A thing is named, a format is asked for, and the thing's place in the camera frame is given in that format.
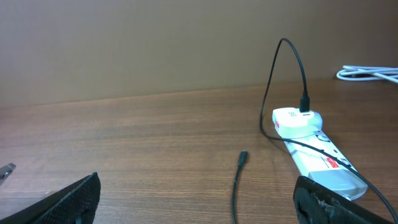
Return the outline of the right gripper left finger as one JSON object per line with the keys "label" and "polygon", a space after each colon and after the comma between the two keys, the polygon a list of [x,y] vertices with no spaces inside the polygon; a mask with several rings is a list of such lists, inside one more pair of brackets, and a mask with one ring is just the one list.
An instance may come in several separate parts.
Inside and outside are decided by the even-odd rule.
{"label": "right gripper left finger", "polygon": [[97,172],[1,220],[1,224],[92,224],[100,202]]}

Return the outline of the teal screen Samsung smartphone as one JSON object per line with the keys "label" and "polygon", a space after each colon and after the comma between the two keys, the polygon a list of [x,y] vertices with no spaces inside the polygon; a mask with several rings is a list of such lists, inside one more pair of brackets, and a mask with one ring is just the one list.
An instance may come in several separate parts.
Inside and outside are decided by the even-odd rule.
{"label": "teal screen Samsung smartphone", "polygon": [[9,163],[5,166],[2,166],[0,168],[0,179],[6,179],[8,176],[12,174],[14,169],[16,168],[16,165],[13,163]]}

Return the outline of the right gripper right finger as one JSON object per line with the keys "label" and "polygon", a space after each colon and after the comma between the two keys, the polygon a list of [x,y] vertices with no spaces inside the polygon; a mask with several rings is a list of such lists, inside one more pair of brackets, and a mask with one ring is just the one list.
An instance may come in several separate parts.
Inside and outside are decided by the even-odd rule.
{"label": "right gripper right finger", "polygon": [[392,224],[305,176],[297,178],[293,201],[300,224]]}

